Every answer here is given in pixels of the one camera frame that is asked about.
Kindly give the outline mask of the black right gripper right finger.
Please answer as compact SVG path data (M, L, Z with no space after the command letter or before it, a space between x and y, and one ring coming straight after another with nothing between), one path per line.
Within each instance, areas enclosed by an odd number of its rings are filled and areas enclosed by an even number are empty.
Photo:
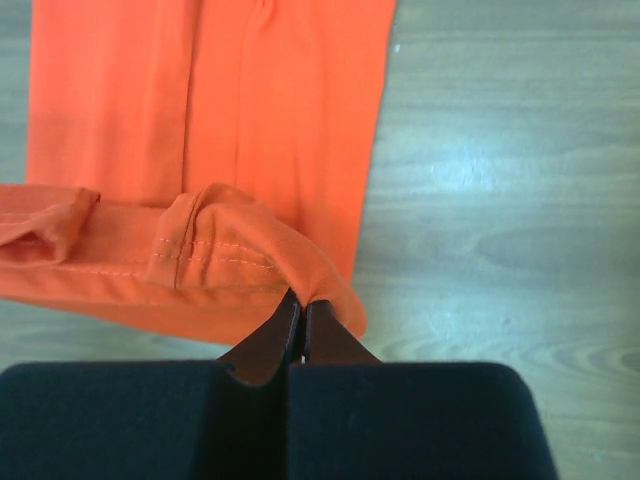
M491 362L384 363L318 301L287 375L291 479L554 479L530 388Z

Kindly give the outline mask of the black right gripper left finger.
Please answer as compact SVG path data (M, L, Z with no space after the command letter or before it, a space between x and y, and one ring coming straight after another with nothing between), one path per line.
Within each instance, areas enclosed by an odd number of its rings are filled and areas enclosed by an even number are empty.
M215 360L23 363L1 375L5 479L282 479L287 293Z

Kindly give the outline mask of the orange t shirt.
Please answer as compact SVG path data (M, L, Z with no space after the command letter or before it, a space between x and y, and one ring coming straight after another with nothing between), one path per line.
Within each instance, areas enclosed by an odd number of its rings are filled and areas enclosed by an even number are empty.
M392 1L37 1L1 295L233 344L351 286Z

